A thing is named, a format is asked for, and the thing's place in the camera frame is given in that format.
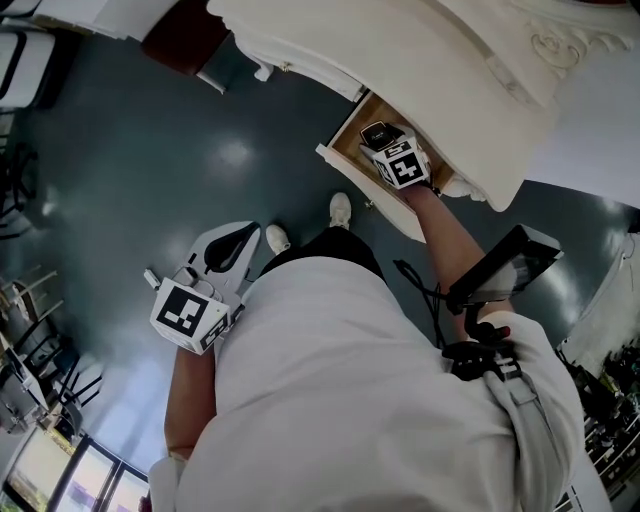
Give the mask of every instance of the white shirt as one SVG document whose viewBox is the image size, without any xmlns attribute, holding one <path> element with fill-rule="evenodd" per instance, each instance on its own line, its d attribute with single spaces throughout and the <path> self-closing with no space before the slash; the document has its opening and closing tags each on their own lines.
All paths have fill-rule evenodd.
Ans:
<svg viewBox="0 0 640 512">
<path fill-rule="evenodd" d="M 570 376 L 538 323 L 485 320 L 511 327 L 568 479 L 584 446 Z M 330 258 L 278 267 L 222 347 L 218 416 L 183 471 L 171 459 L 152 468 L 154 511 L 517 510 L 509 418 L 482 379 L 447 368 L 368 270 Z"/>
</svg>

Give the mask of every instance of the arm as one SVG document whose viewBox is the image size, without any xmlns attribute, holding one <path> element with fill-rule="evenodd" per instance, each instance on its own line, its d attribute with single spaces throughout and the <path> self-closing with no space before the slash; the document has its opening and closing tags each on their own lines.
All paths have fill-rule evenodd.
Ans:
<svg viewBox="0 0 640 512">
<path fill-rule="evenodd" d="M 484 257 L 473 237 L 458 222 L 445 204 L 427 187 L 414 185 L 401 192 L 418 216 L 427 250 L 433 260 L 442 293 Z M 494 311 L 513 311 L 509 301 L 487 304 L 480 317 Z M 465 339 L 464 314 L 454 317 L 456 331 Z"/>
<path fill-rule="evenodd" d="M 170 454 L 188 459 L 200 434 L 215 417 L 215 373 L 213 349 L 199 356 L 178 348 L 164 420 Z"/>
</svg>

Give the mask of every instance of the white sneaker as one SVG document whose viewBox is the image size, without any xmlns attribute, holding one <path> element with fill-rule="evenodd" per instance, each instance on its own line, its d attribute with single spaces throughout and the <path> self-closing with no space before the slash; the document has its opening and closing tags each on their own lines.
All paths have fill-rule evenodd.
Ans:
<svg viewBox="0 0 640 512">
<path fill-rule="evenodd" d="M 267 243 L 269 247 L 271 247 L 271 250 L 276 253 L 276 256 L 291 247 L 289 237 L 287 237 L 284 229 L 280 226 L 271 224 L 267 227 L 265 234 L 267 236 Z"/>
<path fill-rule="evenodd" d="M 329 205 L 331 213 L 331 224 L 329 227 L 339 226 L 349 229 L 349 221 L 351 220 L 351 201 L 344 192 L 338 192 L 331 198 Z"/>
</svg>

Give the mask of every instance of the gray floor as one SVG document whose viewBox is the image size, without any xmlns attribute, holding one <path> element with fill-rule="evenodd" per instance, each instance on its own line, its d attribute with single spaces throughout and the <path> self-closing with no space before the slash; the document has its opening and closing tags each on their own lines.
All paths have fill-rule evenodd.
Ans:
<svg viewBox="0 0 640 512">
<path fill-rule="evenodd" d="M 147 321 L 154 293 L 142 272 L 171 273 L 206 229 L 277 220 L 305 242 L 327 223 L 332 193 L 344 190 L 353 230 L 375 251 L 409 318 L 432 332 L 422 299 L 392 264 L 406 259 L 433 286 L 424 247 L 366 210 L 365 197 L 314 152 L 352 104 L 293 73 L 258 82 L 232 44 L 210 68 L 228 80 L 225 96 L 148 60 L 132 42 L 92 38 L 56 106 L 23 115 L 17 131 L 40 154 L 39 199 L 29 213 L 36 229 L 2 243 L 4 272 L 33 263 L 60 270 L 66 304 L 56 320 L 107 363 L 87 429 L 143 471 L 162 451 L 174 349 Z M 562 242 L 566 257 L 515 301 L 553 344 L 589 303 L 631 215 L 533 183 L 502 214 L 468 200 L 448 203 L 485 249 L 518 222 Z M 263 244 L 254 275 L 268 258 Z"/>
</svg>

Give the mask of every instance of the person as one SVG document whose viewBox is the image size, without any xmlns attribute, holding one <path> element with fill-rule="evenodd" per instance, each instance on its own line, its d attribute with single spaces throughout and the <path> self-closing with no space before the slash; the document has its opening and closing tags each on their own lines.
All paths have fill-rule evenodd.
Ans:
<svg viewBox="0 0 640 512">
<path fill-rule="evenodd" d="M 402 193 L 446 293 L 483 252 L 431 190 Z M 154 511 L 518 510 L 506 412 L 482 379 L 449 373 L 403 315 L 371 249 L 349 231 L 345 194 L 333 197 L 330 217 L 299 248 L 282 228 L 267 229 L 276 256 L 217 361 L 213 351 L 178 349 L 165 424 L 171 456 L 149 475 Z M 584 446 L 569 374 L 542 327 L 509 302 L 480 317 L 511 328 L 568 481 Z M 454 322 L 467 339 L 464 315 Z"/>
</svg>

